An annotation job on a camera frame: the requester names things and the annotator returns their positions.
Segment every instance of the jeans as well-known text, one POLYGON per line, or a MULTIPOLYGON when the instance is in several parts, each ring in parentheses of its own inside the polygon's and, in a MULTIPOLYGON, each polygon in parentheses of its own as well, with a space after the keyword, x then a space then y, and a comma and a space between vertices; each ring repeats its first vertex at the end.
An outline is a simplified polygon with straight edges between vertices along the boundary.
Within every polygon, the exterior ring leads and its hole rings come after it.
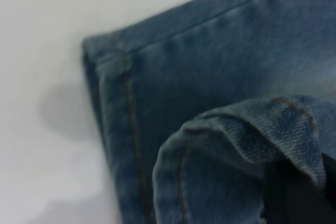
POLYGON ((86 39, 123 223, 259 223, 279 159, 323 188, 335 38, 336 0, 194 0, 86 39))

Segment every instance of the blue denim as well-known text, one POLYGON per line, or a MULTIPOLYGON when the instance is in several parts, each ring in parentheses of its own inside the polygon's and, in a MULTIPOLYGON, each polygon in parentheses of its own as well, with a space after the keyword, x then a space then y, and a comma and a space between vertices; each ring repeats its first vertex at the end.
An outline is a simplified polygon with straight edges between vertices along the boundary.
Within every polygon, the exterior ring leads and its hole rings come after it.
POLYGON ((336 0, 194 0, 83 50, 124 224, 258 223, 279 159, 323 188, 336 0))

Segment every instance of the white surface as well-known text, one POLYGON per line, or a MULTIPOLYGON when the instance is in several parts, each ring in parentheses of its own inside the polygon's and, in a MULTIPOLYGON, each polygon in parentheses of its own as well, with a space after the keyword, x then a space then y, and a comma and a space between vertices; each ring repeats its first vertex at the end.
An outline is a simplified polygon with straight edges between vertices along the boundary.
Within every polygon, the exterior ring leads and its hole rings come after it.
POLYGON ((0 0, 0 224, 119 223, 80 41, 185 1, 0 0))

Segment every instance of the stitching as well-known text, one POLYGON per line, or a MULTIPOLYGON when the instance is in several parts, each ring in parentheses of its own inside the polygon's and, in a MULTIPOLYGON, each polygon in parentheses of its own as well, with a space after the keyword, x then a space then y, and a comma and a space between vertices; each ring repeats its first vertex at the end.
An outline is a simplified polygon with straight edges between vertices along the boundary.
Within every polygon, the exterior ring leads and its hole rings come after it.
POLYGON ((307 118, 307 120, 309 121, 313 130, 316 131, 317 134, 319 133, 318 127, 317 127, 313 117, 309 114, 309 112, 307 110, 305 110, 304 108, 296 105, 295 103, 293 103, 293 102, 291 102, 291 101, 289 101, 285 98, 277 97, 277 98, 273 98, 272 100, 276 101, 276 102, 284 103, 284 104, 288 105, 289 107, 291 107, 292 109, 294 109, 294 110, 300 112, 301 114, 303 114, 307 118))
POLYGON ((191 143, 189 142, 189 144, 186 145, 179 166, 178 166, 178 170, 177 170, 177 187, 178 187, 178 199, 180 201, 180 205, 181 205, 181 212, 182 212, 182 223, 183 224, 188 224, 188 218, 187 218, 187 207, 185 204, 185 199, 183 196, 183 190, 182 190, 182 166, 183 163, 193 145, 193 143, 195 142, 195 140, 191 141, 191 143))
MULTIPOLYGON (((280 103, 285 103, 286 105, 288 105, 289 107, 291 107, 292 109, 300 112, 301 114, 303 114, 307 120, 309 121, 309 123, 311 124, 312 128, 314 131, 317 132, 318 134, 318 128, 317 128, 317 125, 315 123, 315 121, 313 120, 313 117, 309 114, 308 111, 306 111, 304 108, 302 107, 299 107, 297 106, 295 103, 289 101, 289 100, 286 100, 284 98, 273 98, 272 99, 273 101, 276 101, 276 102, 280 102, 280 103)), ((213 116, 227 116, 227 117, 232 117, 232 118, 235 118, 235 119, 238 119, 238 120, 242 120, 244 121, 245 123, 249 124, 251 127, 254 128, 253 125, 251 125, 249 122, 245 121, 243 118, 240 118, 238 116, 234 116, 234 115, 230 115, 230 114, 226 114, 226 113, 220 113, 220 114, 212 114, 212 115, 208 115, 208 116, 205 116, 203 117, 203 119, 208 119, 208 118, 211 118, 213 116)), ((210 132, 213 132, 213 133, 222 133, 222 131, 216 131, 214 129, 211 129, 211 128, 208 128, 208 127, 204 127, 204 128, 201 128, 201 129, 198 129, 199 131, 204 131, 206 132, 207 130, 209 130, 210 132)), ((266 138, 258 129, 256 129, 257 132, 264 138, 266 138)), ((180 201, 180 205, 181 205, 181 212, 182 212, 182 219, 183 219, 183 224, 188 224, 188 218, 187 218, 187 207, 186 207, 186 201, 185 201, 185 198, 183 196, 183 190, 182 190, 182 166, 183 166, 183 163, 185 161, 185 159, 187 158, 191 148, 193 147, 194 143, 196 142, 197 139, 192 139, 191 141, 188 141, 188 143, 186 144, 186 146, 184 147, 184 151, 183 151, 183 154, 182 154, 182 157, 181 157, 181 160, 180 160, 180 163, 179 163, 179 166, 178 166, 178 170, 177 170, 177 184, 178 184, 178 199, 180 201)), ((281 149, 279 149, 276 145, 274 145, 274 147, 283 155, 285 156, 285 154, 282 152, 281 149)))
POLYGON ((240 7, 242 7, 242 6, 244 6, 244 5, 248 4, 248 3, 250 3, 250 2, 252 2, 252 1, 254 1, 254 0, 247 0, 247 1, 244 1, 244 2, 242 2, 242 3, 240 3, 240 4, 238 4, 238 5, 236 5, 236 6, 234 6, 234 7, 231 7, 231 8, 229 8, 229 9, 227 9, 227 10, 224 10, 224 11, 222 11, 222 12, 220 12, 220 13, 218 13, 218 14, 216 14, 216 15, 214 15, 214 16, 212 16, 212 17, 206 19, 206 20, 203 20, 203 21, 201 21, 201 22, 198 22, 198 23, 196 23, 196 24, 194 24, 194 25, 192 25, 192 26, 190 26, 190 27, 186 27, 186 28, 184 28, 184 29, 182 29, 182 30, 180 30, 180 31, 177 31, 177 32, 175 32, 175 33, 172 33, 172 34, 170 34, 170 35, 167 35, 167 36, 164 37, 164 38, 160 38, 160 39, 154 40, 154 41, 149 42, 149 43, 147 43, 147 44, 145 44, 145 45, 143 45, 143 46, 138 46, 138 47, 135 47, 135 48, 131 48, 131 49, 129 50, 129 52, 136 51, 136 50, 141 50, 141 49, 144 49, 144 48, 146 48, 146 47, 149 47, 149 46, 151 46, 151 45, 153 45, 153 44, 157 44, 157 43, 160 43, 160 42, 162 42, 162 41, 164 41, 164 40, 174 38, 174 37, 177 36, 177 35, 183 34, 184 32, 187 32, 187 31, 189 31, 189 30, 191 30, 191 29, 193 29, 193 28, 195 28, 195 27, 197 27, 197 26, 200 26, 200 25, 202 25, 202 24, 204 24, 204 23, 206 23, 206 22, 209 22, 209 21, 211 21, 211 20, 213 20, 213 19, 215 19, 215 18, 217 18, 217 17, 219 17, 219 16, 225 15, 226 13, 228 13, 228 12, 234 10, 234 9, 240 8, 240 7))
POLYGON ((138 179, 140 184, 140 198, 145 212, 146 222, 152 224, 151 219, 151 208, 149 204, 149 199, 147 196, 147 186, 146 186, 146 172, 143 165, 141 146, 139 141, 139 129, 137 124, 137 119, 135 116, 135 107, 134 107, 134 98, 132 95, 132 84, 131 84, 131 62, 129 55, 124 49, 124 43, 121 40, 120 36, 117 33, 113 34, 114 42, 119 50, 120 56, 122 58, 123 70, 124 70, 124 87, 125 87, 125 96, 127 99, 128 113, 129 113, 129 122, 131 128, 131 139, 134 148, 136 166, 138 171, 138 179))

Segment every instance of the folded denim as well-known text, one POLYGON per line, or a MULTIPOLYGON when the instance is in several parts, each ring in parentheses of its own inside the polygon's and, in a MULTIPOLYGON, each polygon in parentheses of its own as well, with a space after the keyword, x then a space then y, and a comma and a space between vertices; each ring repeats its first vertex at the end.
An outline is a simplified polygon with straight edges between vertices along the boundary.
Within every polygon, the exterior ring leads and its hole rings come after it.
POLYGON ((322 188, 335 38, 336 0, 194 0, 86 39, 123 223, 258 223, 279 159, 322 188))

